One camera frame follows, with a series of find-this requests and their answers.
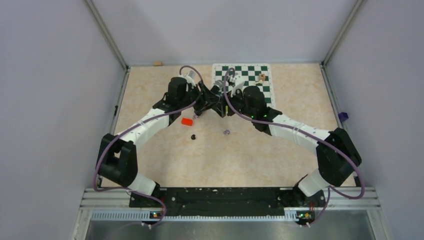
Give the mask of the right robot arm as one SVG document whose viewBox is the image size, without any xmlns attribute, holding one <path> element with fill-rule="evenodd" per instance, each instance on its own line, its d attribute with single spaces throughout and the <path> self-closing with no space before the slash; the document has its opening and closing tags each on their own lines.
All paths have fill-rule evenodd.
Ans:
<svg viewBox="0 0 424 240">
<path fill-rule="evenodd" d="M 293 120 L 267 106 L 265 95 L 257 86 L 221 93 L 219 100 L 227 116 L 237 114 L 250 121 L 259 132 L 292 141 L 315 154 L 317 169 L 301 178 L 293 188 L 293 200 L 299 206 L 307 206 L 314 194 L 325 188 L 341 186 L 362 163 L 344 129 L 324 130 Z"/>
</svg>

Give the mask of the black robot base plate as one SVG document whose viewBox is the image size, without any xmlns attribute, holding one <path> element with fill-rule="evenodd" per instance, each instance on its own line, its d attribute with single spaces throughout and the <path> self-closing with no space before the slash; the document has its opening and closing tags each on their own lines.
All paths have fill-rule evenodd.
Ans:
<svg viewBox="0 0 424 240">
<path fill-rule="evenodd" d="M 166 206 L 167 217 L 265 217 L 283 216 L 289 208 L 312 210 L 325 205 L 322 190 L 307 197 L 291 187 L 167 187 L 153 197 L 132 193 L 129 207 Z"/>
</svg>

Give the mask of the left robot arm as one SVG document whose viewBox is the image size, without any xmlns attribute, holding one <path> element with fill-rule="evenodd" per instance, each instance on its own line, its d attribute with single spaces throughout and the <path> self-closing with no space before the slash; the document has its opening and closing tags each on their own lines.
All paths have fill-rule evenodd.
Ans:
<svg viewBox="0 0 424 240">
<path fill-rule="evenodd" d="M 182 111 L 194 108 L 197 115 L 220 101 L 221 83 L 206 88 L 189 77 L 171 78 L 167 92 L 149 112 L 128 129 L 106 134 L 100 143 L 96 164 L 97 175 L 118 184 L 121 188 L 141 193 L 141 200 L 149 207 L 160 202 L 160 185 L 144 176 L 138 169 L 138 149 L 160 130 L 170 126 Z"/>
</svg>

